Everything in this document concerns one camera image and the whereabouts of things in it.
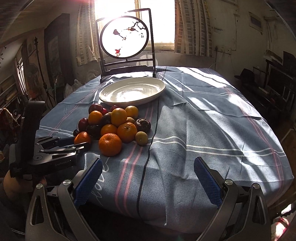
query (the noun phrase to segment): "tangerine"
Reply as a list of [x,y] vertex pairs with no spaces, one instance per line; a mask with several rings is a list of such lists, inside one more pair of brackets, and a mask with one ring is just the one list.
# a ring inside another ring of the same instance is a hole
[[98,125],[102,119],[102,113],[94,110],[89,114],[89,124],[90,125]]
[[117,128],[117,135],[123,143],[129,143],[133,141],[137,132],[138,130],[136,126],[131,122],[124,123]]
[[128,115],[124,109],[116,108],[111,113],[111,123],[119,127],[121,124],[126,122]]
[[104,156],[115,156],[121,151],[122,141],[118,135],[108,133],[99,140],[99,149]]
[[117,134],[117,127],[112,124],[104,125],[101,129],[101,136],[108,133]]
[[125,109],[128,117],[132,117],[133,119],[137,119],[138,114],[139,114],[139,110],[137,107],[130,105],[128,107],[126,107]]
[[91,136],[85,131],[80,132],[74,139],[75,145],[83,142],[88,142],[89,144],[91,144]]

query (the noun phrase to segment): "striped curtain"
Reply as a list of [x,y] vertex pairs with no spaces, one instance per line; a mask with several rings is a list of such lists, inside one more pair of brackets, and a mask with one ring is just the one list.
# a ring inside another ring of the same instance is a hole
[[84,0],[79,6],[75,48],[77,66],[99,59],[94,1]]
[[210,16],[205,0],[175,0],[175,52],[212,57]]

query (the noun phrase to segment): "plate rim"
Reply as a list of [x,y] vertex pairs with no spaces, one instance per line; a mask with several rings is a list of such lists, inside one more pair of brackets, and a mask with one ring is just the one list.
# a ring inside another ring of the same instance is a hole
[[[113,85],[113,84],[115,84],[115,83],[118,83],[118,82],[120,82],[120,81],[124,81],[124,80],[128,80],[128,79],[138,79],[138,78],[152,78],[152,79],[155,79],[155,80],[159,80],[160,82],[163,83],[164,87],[163,87],[162,90],[160,90],[159,92],[153,94],[152,96],[148,96],[148,97],[146,97],[146,98],[142,98],[142,99],[138,99],[138,100],[132,100],[132,101],[128,101],[128,102],[110,102],[110,101],[103,100],[103,99],[101,98],[101,94],[102,94],[102,92],[103,92],[103,90],[104,90],[105,88],[107,88],[107,87],[109,87],[109,86],[111,86],[111,85]],[[165,82],[164,82],[163,80],[158,79],[158,78],[154,78],[154,77],[150,77],[150,76],[130,77],[130,78],[126,78],[126,79],[123,79],[123,80],[116,81],[116,82],[114,82],[114,83],[112,83],[112,84],[110,84],[110,85],[104,87],[104,88],[100,91],[100,93],[99,93],[99,99],[100,99],[101,101],[103,101],[104,103],[126,104],[126,103],[130,103],[130,102],[135,102],[135,101],[140,101],[140,100],[146,100],[146,99],[151,98],[151,97],[153,97],[153,96],[155,96],[155,95],[159,95],[159,94],[161,94],[161,93],[165,90],[165,88],[166,88],[166,84],[165,84]]]

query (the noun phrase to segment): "blue textured pad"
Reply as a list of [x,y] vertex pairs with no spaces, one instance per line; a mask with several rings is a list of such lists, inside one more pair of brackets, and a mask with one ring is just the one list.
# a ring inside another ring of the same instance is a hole
[[103,164],[101,159],[98,158],[96,162],[92,165],[92,167],[89,169],[89,171],[85,174],[84,178],[80,181],[76,189],[74,190],[75,207],[78,208],[80,205],[83,205],[86,203],[94,185],[96,184],[100,175],[102,174],[102,171],[103,171]]
[[194,160],[194,172],[210,202],[219,208],[222,204],[221,189],[199,158]]

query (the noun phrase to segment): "plate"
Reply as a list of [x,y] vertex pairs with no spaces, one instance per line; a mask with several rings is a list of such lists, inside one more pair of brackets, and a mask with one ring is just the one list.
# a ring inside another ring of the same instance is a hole
[[127,107],[141,105],[156,99],[165,89],[165,83],[152,77],[120,80],[106,86],[99,94],[107,105]]

